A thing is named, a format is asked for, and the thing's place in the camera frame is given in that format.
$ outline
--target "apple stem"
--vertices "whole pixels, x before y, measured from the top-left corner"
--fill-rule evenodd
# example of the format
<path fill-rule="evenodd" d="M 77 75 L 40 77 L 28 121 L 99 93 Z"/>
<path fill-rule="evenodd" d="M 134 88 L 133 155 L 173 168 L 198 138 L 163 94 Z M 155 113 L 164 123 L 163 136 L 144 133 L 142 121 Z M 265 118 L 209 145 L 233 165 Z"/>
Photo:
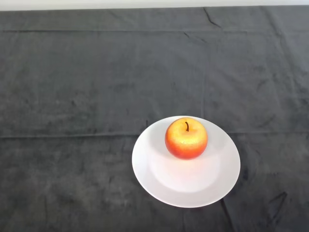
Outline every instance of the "apple stem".
<path fill-rule="evenodd" d="M 187 131 L 189 131 L 189 124 L 187 122 L 185 122 L 187 124 Z"/>

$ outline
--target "plate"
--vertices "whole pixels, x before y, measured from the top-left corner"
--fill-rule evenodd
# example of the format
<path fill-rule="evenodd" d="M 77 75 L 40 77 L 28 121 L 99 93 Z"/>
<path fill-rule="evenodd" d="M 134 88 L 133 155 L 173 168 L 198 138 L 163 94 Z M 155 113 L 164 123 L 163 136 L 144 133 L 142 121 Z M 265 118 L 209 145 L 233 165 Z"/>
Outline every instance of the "plate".
<path fill-rule="evenodd" d="M 198 120 L 208 133 L 207 147 L 195 159 L 176 158 L 165 146 L 167 128 L 182 117 Z M 198 117 L 173 116 L 150 125 L 139 136 L 132 166 L 150 195 L 166 204 L 195 208 L 220 200 L 233 188 L 240 172 L 240 158 L 232 139 L 217 125 Z"/>

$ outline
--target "dark gray tablecloth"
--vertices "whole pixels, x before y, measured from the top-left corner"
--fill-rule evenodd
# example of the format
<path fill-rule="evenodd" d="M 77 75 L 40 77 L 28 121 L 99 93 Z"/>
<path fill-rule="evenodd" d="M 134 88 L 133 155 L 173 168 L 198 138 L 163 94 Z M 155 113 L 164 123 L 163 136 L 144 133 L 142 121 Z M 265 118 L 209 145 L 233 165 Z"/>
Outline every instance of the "dark gray tablecloth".
<path fill-rule="evenodd" d="M 0 13 L 1 232 L 307 232 L 309 7 Z M 181 209 L 137 182 L 174 115 L 229 133 L 241 172 Z"/>

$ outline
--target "red apple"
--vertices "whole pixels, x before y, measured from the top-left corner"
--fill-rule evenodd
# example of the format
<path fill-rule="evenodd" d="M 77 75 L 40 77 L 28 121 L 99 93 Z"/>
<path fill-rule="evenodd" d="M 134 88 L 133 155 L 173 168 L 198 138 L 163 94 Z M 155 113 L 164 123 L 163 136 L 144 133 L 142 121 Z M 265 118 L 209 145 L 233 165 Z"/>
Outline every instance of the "red apple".
<path fill-rule="evenodd" d="M 180 159 L 193 159 L 200 156 L 208 142 L 204 126 L 190 117 L 174 121 L 165 133 L 165 144 L 171 154 Z"/>

